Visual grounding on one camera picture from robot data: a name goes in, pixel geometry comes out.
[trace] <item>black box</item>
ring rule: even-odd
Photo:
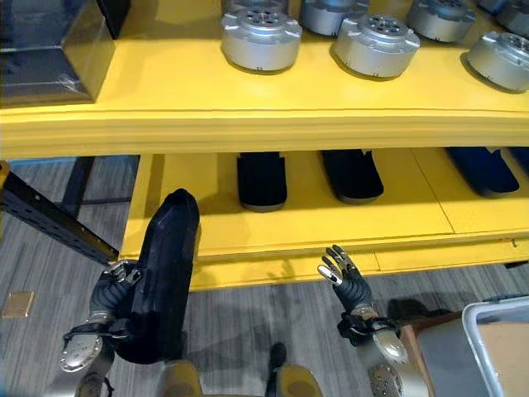
[[[90,103],[114,52],[95,0],[3,0],[2,107]]]

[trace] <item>plastic storage bin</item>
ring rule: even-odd
[[[480,324],[501,321],[529,323],[529,297],[470,304],[461,318],[419,333],[436,397],[504,396],[479,332]]]

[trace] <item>gray carpet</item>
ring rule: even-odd
[[[48,198],[60,201],[72,164],[18,165],[14,171]],[[98,159],[86,197],[126,196],[132,174],[123,157]],[[126,203],[86,205],[79,217],[119,248],[127,210]],[[2,321],[7,392],[37,397],[57,372],[61,335],[87,314],[101,268],[9,215],[3,215],[2,228],[0,305],[10,290],[36,291],[29,318]],[[404,315],[418,306],[417,301],[425,310],[460,310],[494,295],[529,293],[529,266],[379,276],[369,278],[369,283],[384,314],[389,307],[391,313]],[[337,334],[340,313],[331,287],[323,282],[191,294],[185,355],[199,369],[205,392],[262,395],[268,350],[281,341],[288,348],[288,360],[310,368],[326,396],[371,396],[353,347]],[[154,395],[161,368],[117,358],[109,376],[114,395]]]

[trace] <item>robot finger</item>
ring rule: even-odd
[[[325,252],[327,253],[327,255],[329,255],[334,260],[334,262],[336,262],[338,267],[340,267],[341,269],[344,268],[344,263],[343,263],[343,260],[341,259],[341,256],[339,256],[329,247],[325,249]]]
[[[334,263],[331,262],[331,260],[329,258],[327,258],[326,256],[322,256],[322,261],[323,263],[325,263],[327,265],[327,267],[329,269],[331,269],[333,272],[335,273],[340,273],[340,271],[338,270],[338,268],[335,266]]]
[[[340,246],[337,246],[336,244],[334,246],[332,246],[332,249],[338,253],[338,255],[340,255],[343,263],[345,264],[345,268],[347,269],[347,271],[350,271],[352,269],[354,269],[356,266],[355,266],[355,263],[353,263],[353,261],[351,260],[351,258],[349,257],[349,255],[347,255],[347,253],[341,249]]]
[[[337,275],[334,271],[330,270],[328,267],[324,265],[319,265],[317,267],[317,271],[326,280],[329,280],[334,285],[341,285],[341,283],[343,282],[343,279],[339,275]]]

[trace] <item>yellow shelving unit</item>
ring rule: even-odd
[[[370,11],[404,19],[410,4]],[[3,109],[2,156],[529,146],[529,93],[492,88],[461,61],[501,29],[481,10],[464,41],[422,40],[390,81],[349,74],[330,56],[333,40],[308,31],[291,69],[242,72],[221,53],[219,21],[219,0],[133,1],[97,102]]]
[[[412,0],[372,2],[404,20]],[[296,17],[299,0],[291,1]],[[529,146],[529,93],[506,93],[465,66],[486,31],[478,10],[464,41],[426,39],[404,74],[378,81],[342,69],[330,38],[303,33],[280,74],[250,74],[220,50],[219,0],[132,0],[94,104],[0,110],[0,156],[142,154],[121,256],[137,258],[165,195],[184,187],[202,228],[193,289],[316,280],[325,246],[341,244],[365,274],[529,259],[529,179],[520,191],[474,194],[443,146]],[[374,148],[375,202],[332,197],[317,151]],[[288,202],[241,208],[236,153],[282,151]]]
[[[238,202],[236,154],[143,155],[123,258],[137,258],[167,194],[198,201],[201,233],[194,289],[316,280],[319,255],[340,244],[365,274],[529,259],[529,178],[504,154],[520,189],[482,198],[443,149],[378,149],[384,194],[347,205],[332,196],[317,152],[284,153],[288,200],[274,213]]]

